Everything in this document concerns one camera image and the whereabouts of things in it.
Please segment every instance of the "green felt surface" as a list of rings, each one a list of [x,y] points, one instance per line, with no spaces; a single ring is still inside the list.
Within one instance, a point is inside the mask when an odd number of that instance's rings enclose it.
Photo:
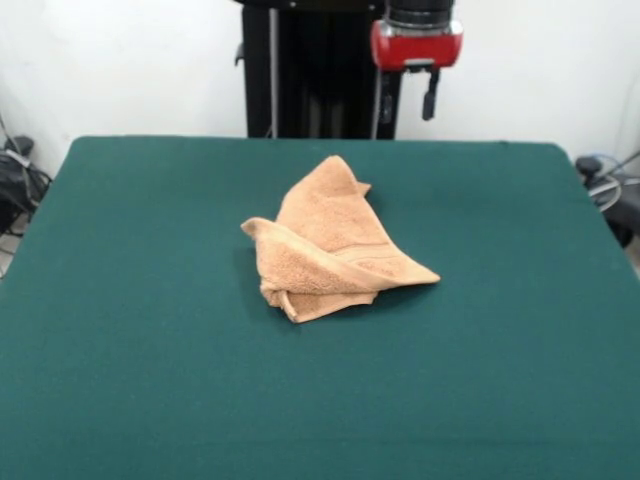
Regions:
[[[334,153],[443,280],[295,326],[239,225]],[[553,146],[81,139],[0,287],[0,478],[640,478],[639,301]]]

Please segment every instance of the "black cable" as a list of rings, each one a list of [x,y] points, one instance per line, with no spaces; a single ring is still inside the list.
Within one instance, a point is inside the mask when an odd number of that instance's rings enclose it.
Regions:
[[[18,142],[16,142],[14,138],[10,136],[9,133],[7,132],[7,127],[4,124],[4,118],[2,118],[2,112],[0,112],[0,128],[2,128],[2,133],[4,133],[4,136],[7,138],[7,140],[9,140],[13,145],[13,147],[16,149],[16,153],[18,155],[22,155],[22,151],[20,150],[20,145],[18,145]]]
[[[633,162],[634,160],[640,158],[640,150],[638,150],[637,152],[635,152],[634,154],[632,154],[630,157],[628,157],[625,161],[621,162],[618,165],[614,165],[613,167],[611,167],[609,170],[603,172],[602,174],[598,175],[599,177],[606,177],[607,175],[611,175],[612,173],[617,172],[618,170],[626,167],[627,165],[629,165],[631,162]]]

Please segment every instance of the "cable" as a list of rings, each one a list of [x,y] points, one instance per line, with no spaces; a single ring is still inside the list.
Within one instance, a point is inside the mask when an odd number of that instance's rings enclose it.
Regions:
[[[622,184],[620,183],[620,181],[617,180],[616,178],[613,178],[610,175],[607,175],[605,178],[607,180],[609,180],[608,184],[601,185],[599,187],[596,187],[596,188],[593,188],[593,189],[589,190],[589,196],[591,198],[595,198],[595,197],[597,197],[599,195],[602,195],[603,193],[607,193],[607,192],[609,192],[611,190],[615,190],[616,191],[614,196],[613,196],[613,198],[611,198],[604,205],[600,205],[599,206],[601,212],[606,212],[607,210],[609,210],[616,203],[618,203],[618,201],[622,197]]]
[[[631,162],[633,162],[637,158],[640,158],[640,150],[635,152],[634,154],[632,154],[624,162],[620,163],[620,165],[616,165],[615,167],[612,167],[609,170],[603,172],[601,175],[599,175],[599,177],[601,177],[601,178],[602,177],[607,177],[607,176],[611,175],[612,173],[615,173],[616,171],[620,170],[621,168],[624,168],[625,166],[629,165]]]
[[[16,153],[18,155],[22,155],[22,151],[20,150],[20,145],[18,145],[18,142],[16,142],[13,139],[13,137],[10,136],[9,133],[7,132],[7,127],[4,124],[4,118],[2,118],[2,112],[0,112],[0,128],[2,129],[2,133],[4,134],[5,138],[9,140],[13,145],[13,147],[16,149]]]
[[[610,162],[613,162],[618,168],[624,169],[624,167],[622,167],[622,163],[620,163],[620,160],[618,160],[616,157],[614,157],[612,155],[607,155],[606,153],[594,152],[594,153],[590,153],[589,155],[585,155],[585,156],[586,157],[600,158],[600,159],[603,159],[603,160],[609,160]]]

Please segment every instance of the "black equipment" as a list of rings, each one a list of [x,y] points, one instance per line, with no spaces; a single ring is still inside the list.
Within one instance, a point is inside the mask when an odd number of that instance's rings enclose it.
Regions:
[[[392,55],[384,59],[412,51],[424,57],[436,46],[441,50],[434,39],[451,33],[454,3],[236,1],[244,4],[238,60],[244,60],[249,137],[362,139],[395,137],[404,71],[376,65],[372,26],[383,20],[393,28],[393,48],[385,51]],[[409,43],[397,48],[402,38]],[[416,40],[426,47],[416,48]],[[439,71],[430,82],[434,105],[438,78]]]
[[[638,156],[630,157],[625,163],[630,163]],[[603,171],[603,164],[596,156],[580,157],[576,161],[585,187],[624,248],[631,243],[634,235],[640,237],[640,178],[616,173],[622,166]]]
[[[0,236],[22,214],[31,219],[44,198],[51,178],[29,160],[33,140],[14,137],[0,150]]]

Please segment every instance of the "crumpled towel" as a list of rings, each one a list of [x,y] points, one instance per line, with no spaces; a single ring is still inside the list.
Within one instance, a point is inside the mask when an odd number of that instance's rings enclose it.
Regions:
[[[275,222],[242,225],[256,243],[262,295],[292,322],[440,280],[393,244],[364,198],[370,188],[342,158],[329,157],[289,191]]]

